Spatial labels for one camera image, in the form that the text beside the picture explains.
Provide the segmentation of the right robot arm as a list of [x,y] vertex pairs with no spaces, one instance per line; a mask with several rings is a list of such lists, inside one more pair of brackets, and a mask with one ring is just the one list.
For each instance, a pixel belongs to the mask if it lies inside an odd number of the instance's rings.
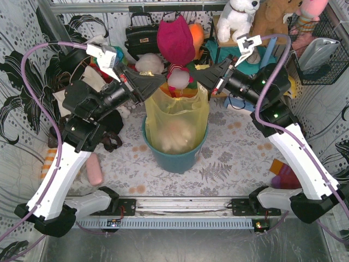
[[294,171],[300,188],[261,187],[249,195],[251,208],[293,212],[302,222],[312,223],[336,205],[348,212],[348,186],[341,185],[316,157],[307,143],[298,120],[280,99],[291,83],[284,59],[260,69],[253,78],[237,69],[238,62],[228,56],[223,62],[190,75],[208,93],[227,90],[255,106],[253,124],[284,156]]

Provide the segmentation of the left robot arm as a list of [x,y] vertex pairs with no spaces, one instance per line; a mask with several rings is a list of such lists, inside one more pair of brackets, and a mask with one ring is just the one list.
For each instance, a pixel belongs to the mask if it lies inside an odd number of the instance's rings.
[[82,80],[65,88],[63,106],[71,112],[63,132],[57,132],[61,145],[42,184],[28,203],[19,204],[15,214],[34,224],[37,231],[53,237],[64,236],[85,216],[94,213],[124,212],[119,195],[107,187],[67,200],[78,171],[101,142],[107,131],[103,119],[117,107],[132,100],[146,101],[166,78],[162,74],[141,75],[125,65],[112,68],[117,79],[97,92]]

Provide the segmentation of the yellow trash bag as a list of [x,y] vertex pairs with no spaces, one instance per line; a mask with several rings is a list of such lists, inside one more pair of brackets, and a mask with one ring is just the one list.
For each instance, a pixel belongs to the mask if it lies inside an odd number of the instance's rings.
[[200,144],[207,127],[209,104],[207,90],[201,85],[197,89],[196,96],[191,98],[172,98],[158,89],[145,101],[146,136],[152,147],[160,151],[159,129],[172,120],[186,120],[191,123],[196,130],[194,148]]

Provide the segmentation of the teal trash bin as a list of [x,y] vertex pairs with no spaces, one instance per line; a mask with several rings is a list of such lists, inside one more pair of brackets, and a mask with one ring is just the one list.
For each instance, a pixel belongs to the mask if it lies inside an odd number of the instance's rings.
[[206,127],[204,137],[201,143],[195,147],[193,150],[183,153],[183,154],[167,154],[162,153],[152,147],[146,136],[146,119],[145,116],[142,120],[141,132],[146,145],[150,148],[158,166],[163,170],[176,174],[183,174],[190,170],[198,161],[201,148],[206,141],[208,135],[208,126]]

